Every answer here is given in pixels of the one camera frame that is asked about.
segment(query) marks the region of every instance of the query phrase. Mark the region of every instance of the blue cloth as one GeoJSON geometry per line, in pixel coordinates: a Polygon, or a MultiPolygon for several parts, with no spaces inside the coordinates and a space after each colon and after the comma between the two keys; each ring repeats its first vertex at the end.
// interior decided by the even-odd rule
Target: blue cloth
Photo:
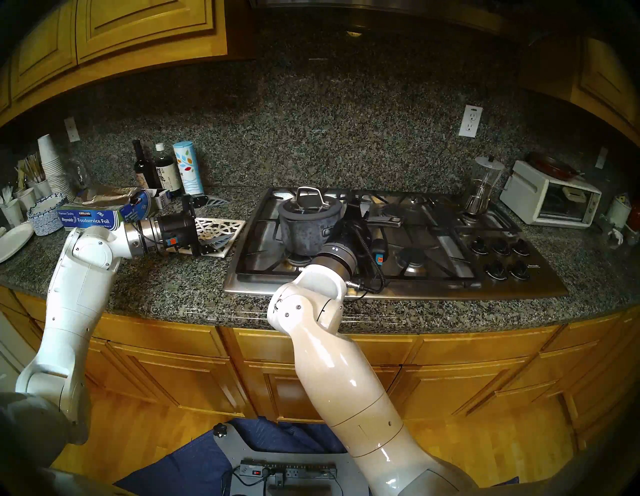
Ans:
{"type": "MultiPolygon", "coordinates": [[[[262,417],[233,419],[229,423],[255,451],[346,453],[325,424],[275,424],[262,417]]],[[[209,431],[114,485],[138,496],[222,496],[220,480],[231,468],[216,444],[213,431],[209,431]]]]}

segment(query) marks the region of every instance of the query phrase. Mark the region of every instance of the cabinet drawer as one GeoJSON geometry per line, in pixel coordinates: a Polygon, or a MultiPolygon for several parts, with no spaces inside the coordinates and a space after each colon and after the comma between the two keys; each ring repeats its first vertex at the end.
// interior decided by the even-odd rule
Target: cabinet drawer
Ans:
{"type": "Polygon", "coordinates": [[[600,340],[620,318],[613,314],[588,321],[572,322],[562,329],[544,351],[555,351],[600,340]]]}
{"type": "Polygon", "coordinates": [[[209,326],[104,314],[95,327],[94,336],[185,355],[228,356],[218,330],[209,326]]]}
{"type": "MultiPolygon", "coordinates": [[[[293,342],[278,331],[233,329],[243,359],[293,364],[293,342]]],[[[416,335],[347,334],[371,365],[399,365],[411,351],[416,335]]]]}
{"type": "Polygon", "coordinates": [[[4,305],[22,315],[27,315],[27,311],[13,295],[13,292],[4,286],[0,286],[0,305],[4,305]]]}
{"type": "Polygon", "coordinates": [[[518,331],[423,334],[412,364],[449,365],[509,360],[537,353],[558,326],[518,331]]]}
{"type": "Polygon", "coordinates": [[[17,291],[15,297],[31,317],[43,322],[47,320],[47,302],[45,300],[17,291]]]}

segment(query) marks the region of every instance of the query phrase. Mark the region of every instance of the stainless steel stovetop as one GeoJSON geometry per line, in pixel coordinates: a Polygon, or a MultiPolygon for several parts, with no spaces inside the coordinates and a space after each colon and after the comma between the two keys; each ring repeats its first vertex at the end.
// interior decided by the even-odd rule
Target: stainless steel stovetop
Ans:
{"type": "MultiPolygon", "coordinates": [[[[508,300],[568,294],[561,279],[520,229],[493,205],[465,216],[448,195],[327,189],[342,203],[357,199],[374,239],[387,240],[382,270],[389,281],[365,298],[399,300],[508,300]]],[[[281,242],[278,205],[295,189],[269,188],[236,245],[225,278],[229,293],[272,295],[310,261],[281,242]]],[[[373,266],[358,267],[354,282],[378,287],[373,266]]],[[[362,293],[349,289],[347,298],[362,293]]]]}

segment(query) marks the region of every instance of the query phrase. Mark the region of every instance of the upper cabinet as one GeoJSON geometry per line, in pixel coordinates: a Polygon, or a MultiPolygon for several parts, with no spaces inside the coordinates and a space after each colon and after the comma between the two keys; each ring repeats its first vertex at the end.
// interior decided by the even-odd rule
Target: upper cabinet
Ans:
{"type": "Polygon", "coordinates": [[[244,0],[66,0],[0,69],[0,126],[51,97],[118,74],[251,58],[252,20],[244,0]]]}
{"type": "Polygon", "coordinates": [[[9,93],[9,62],[0,67],[0,113],[11,104],[9,93]]]}
{"type": "Polygon", "coordinates": [[[79,0],[78,62],[132,45],[213,32],[211,0],[79,0]]]}
{"type": "Polygon", "coordinates": [[[640,146],[637,91],[613,48],[581,36],[548,35],[522,53],[518,81],[571,102],[640,146]]]}
{"type": "Polygon", "coordinates": [[[42,19],[16,48],[11,66],[12,98],[75,65],[76,0],[67,0],[42,19]]]}

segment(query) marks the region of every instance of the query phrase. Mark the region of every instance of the white plate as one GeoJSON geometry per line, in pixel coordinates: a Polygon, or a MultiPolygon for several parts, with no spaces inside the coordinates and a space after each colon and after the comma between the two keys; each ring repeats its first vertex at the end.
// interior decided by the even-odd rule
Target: white plate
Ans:
{"type": "Polygon", "coordinates": [[[0,237],[0,264],[13,257],[33,236],[33,226],[29,222],[20,224],[0,237]]]}

